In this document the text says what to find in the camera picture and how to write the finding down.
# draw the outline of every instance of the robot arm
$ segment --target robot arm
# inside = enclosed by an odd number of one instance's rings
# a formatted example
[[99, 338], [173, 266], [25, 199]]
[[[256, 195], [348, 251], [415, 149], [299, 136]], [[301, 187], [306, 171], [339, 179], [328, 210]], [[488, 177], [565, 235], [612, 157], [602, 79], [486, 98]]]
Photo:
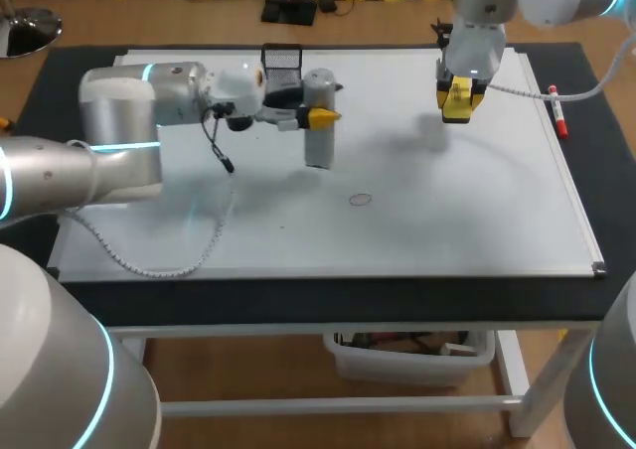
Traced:
[[499, 69], [506, 47], [504, 24], [514, 17], [518, 1], [524, 17], [538, 27], [622, 16], [630, 5], [629, 0], [455, 0], [452, 25], [433, 26], [442, 49], [437, 101], [445, 122], [468, 122], [481, 103]]
[[2, 140], [0, 221], [158, 196], [158, 126], [201, 123], [209, 112], [235, 131], [255, 119], [289, 130], [322, 128], [340, 117], [322, 108], [276, 113], [264, 101], [262, 69], [247, 64], [217, 75], [197, 63], [92, 70], [79, 86], [90, 149], [34, 137]]

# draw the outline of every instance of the marker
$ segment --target marker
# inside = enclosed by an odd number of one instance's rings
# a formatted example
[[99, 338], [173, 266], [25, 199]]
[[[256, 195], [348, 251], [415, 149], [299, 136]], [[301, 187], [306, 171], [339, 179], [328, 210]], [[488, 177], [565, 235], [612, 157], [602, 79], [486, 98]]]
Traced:
[[[548, 88], [548, 92], [552, 96], [558, 96], [557, 87], [553, 84]], [[563, 109], [560, 107], [558, 101], [551, 101], [553, 104], [553, 113], [555, 114], [556, 121], [556, 135], [559, 139], [567, 139], [567, 125], [565, 124], [565, 118], [563, 117]]]

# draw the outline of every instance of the table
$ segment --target table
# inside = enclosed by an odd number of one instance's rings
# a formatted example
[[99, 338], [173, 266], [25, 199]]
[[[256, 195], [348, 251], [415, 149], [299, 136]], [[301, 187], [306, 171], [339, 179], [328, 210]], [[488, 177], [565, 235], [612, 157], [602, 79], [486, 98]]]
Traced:
[[[109, 66], [115, 56], [132, 48], [51, 51], [18, 122], [19, 130], [58, 141], [81, 138], [75, 106], [81, 75], [91, 68]], [[569, 93], [596, 83], [579, 45], [521, 45], [518, 50], [529, 55], [541, 87], [555, 81], [562, 93]], [[577, 329], [568, 333], [530, 388], [525, 372], [519, 371], [521, 353], [514, 333], [499, 332], [498, 354], [508, 375], [507, 396], [219, 401], [166, 403], [164, 407], [166, 416], [514, 409], [514, 435], [529, 436], [560, 398], [590, 329], [603, 318], [636, 266], [636, 223], [630, 219], [636, 215], [636, 166], [620, 127], [602, 95], [585, 103], [568, 103], [564, 112], [571, 138], [561, 147], [605, 257], [605, 278], [222, 280], [215, 285], [226, 291], [214, 296], [206, 292], [205, 281], [123, 282], [116, 286], [79, 282], [67, 288], [122, 339], [457, 328]], [[37, 218], [3, 230], [0, 239], [44, 266], [56, 232], [52, 218]], [[301, 285], [303, 291], [297, 292]], [[335, 295], [337, 306], [333, 305]]]

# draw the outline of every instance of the whiteboard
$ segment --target whiteboard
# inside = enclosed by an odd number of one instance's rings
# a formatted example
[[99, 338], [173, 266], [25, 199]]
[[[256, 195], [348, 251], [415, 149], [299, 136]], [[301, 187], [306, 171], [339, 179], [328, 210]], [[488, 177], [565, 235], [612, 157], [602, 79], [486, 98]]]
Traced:
[[[469, 124], [443, 124], [438, 56], [304, 52], [304, 72], [330, 69], [344, 86], [332, 170], [304, 166], [302, 131], [260, 123], [232, 133], [222, 124], [219, 144], [237, 168], [229, 178], [200, 126], [164, 127], [162, 196], [82, 214], [127, 260], [169, 270], [198, 259], [234, 189], [225, 231], [191, 279], [593, 276], [602, 256], [544, 105], [490, 90]], [[258, 58], [259, 51], [131, 51], [121, 61], [198, 61], [219, 70]], [[495, 83], [537, 89], [527, 58], [512, 49]], [[352, 206], [361, 193], [371, 201]], [[66, 221], [50, 266], [63, 282], [141, 278]]]

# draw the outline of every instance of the blue led ring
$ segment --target blue led ring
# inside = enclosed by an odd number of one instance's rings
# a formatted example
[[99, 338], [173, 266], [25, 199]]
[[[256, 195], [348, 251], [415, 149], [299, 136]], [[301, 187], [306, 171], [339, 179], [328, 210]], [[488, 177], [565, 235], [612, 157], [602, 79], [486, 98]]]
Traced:
[[592, 364], [593, 350], [594, 350], [594, 340], [592, 340], [592, 344], [589, 347], [589, 379], [592, 382], [592, 389], [594, 390], [594, 395], [596, 396], [598, 405], [602, 409], [603, 413], [605, 414], [605, 417], [610, 422], [614, 430], [620, 435], [620, 437], [622, 437], [623, 441], [625, 441], [625, 443], [632, 449], [636, 449], [636, 442], [634, 442], [623, 430], [623, 428], [620, 427], [618, 422], [616, 422], [616, 419], [614, 419], [614, 417], [609, 412], [609, 409], [607, 409], [607, 406], [605, 405], [605, 402], [603, 401], [603, 398], [601, 397], [600, 392], [598, 391], [598, 387], [596, 386], [596, 379], [594, 378], [594, 367]]
[[95, 411], [95, 414], [90, 420], [90, 423], [86, 427], [86, 430], [83, 432], [78, 442], [76, 442], [76, 445], [73, 446], [73, 449], [81, 449], [86, 443], [86, 441], [90, 438], [95, 428], [97, 427], [97, 424], [99, 423], [99, 419], [101, 419], [101, 417], [103, 416], [103, 412], [106, 409], [106, 404], [108, 403], [108, 400], [110, 399], [110, 394], [112, 393], [112, 382], [115, 376], [115, 365], [114, 365], [115, 356], [112, 350], [112, 342], [110, 341], [110, 335], [108, 335], [108, 332], [106, 331], [106, 329], [103, 328], [103, 326], [97, 321], [96, 318], [95, 318], [95, 323], [101, 330], [101, 333], [103, 334], [103, 337], [106, 340], [106, 347], [108, 348], [108, 376], [106, 377], [106, 385], [103, 389], [103, 395], [101, 396], [101, 400], [99, 401], [97, 410]]

